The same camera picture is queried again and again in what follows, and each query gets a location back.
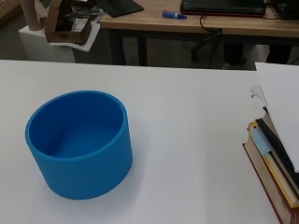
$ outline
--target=blue plastic container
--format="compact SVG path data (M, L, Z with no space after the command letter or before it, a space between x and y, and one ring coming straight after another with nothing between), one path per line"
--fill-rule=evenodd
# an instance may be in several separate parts
M132 149L123 104L100 91L71 92L42 105L25 137L49 187L69 199L90 199L128 174Z

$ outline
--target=white paper sheet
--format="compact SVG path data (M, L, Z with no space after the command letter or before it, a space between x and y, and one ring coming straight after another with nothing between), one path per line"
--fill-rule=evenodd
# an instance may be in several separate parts
M299 173L299 66L256 63L271 120Z
M267 105L267 101L265 100L264 98L264 95L263 95L263 91L262 91L262 86L254 86L254 87L251 87L251 93L252 93L252 97L253 96L256 96L260 99L260 101L262 101L263 105L265 107L268 107Z

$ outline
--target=white tabletop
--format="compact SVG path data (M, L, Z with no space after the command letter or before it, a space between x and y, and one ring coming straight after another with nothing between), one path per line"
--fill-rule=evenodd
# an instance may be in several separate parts
M0 223L278 223L244 152L263 115L254 72L0 61ZM32 113L77 90L118 97L134 164L111 192L73 201L46 185L24 139Z

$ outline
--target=blue marker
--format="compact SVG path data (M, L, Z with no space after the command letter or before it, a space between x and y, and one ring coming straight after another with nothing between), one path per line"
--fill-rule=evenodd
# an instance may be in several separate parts
M179 20L187 19L186 15L182 15L179 12L172 12L172 11L164 10L162 15L167 18L173 18L173 19L179 19Z

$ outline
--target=book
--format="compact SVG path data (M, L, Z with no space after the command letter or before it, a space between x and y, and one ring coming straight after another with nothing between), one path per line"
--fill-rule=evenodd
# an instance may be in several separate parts
M273 148L263 135L258 124L256 122L252 122L248 127L248 131L255 146L258 148L260 154L262 155L268 170L277 182L290 207L299 207L299 198L287 181L285 175L280 171L280 168L275 162L272 155Z
M299 208L290 208L251 137L243 147L278 217L278 221L281 224L299 224Z
M292 185L292 188L299 195L299 174L294 171L292 162L288 157L283 145L277 136L271 131L263 119L257 119L257 124L261 128L264 136L269 141L271 147L273 148L273 156L275 161L278 163L283 174L287 177L288 181Z
M271 120L271 118L270 118L270 116L269 116L268 113L265 113L265 114L264 114L263 122L268 126L268 128L271 130L271 132L272 132L272 133L279 139L279 141L280 141L280 138L279 138L279 136L278 136L278 132L277 132L277 130L275 129L274 124L273 124L273 122L272 122L272 120Z

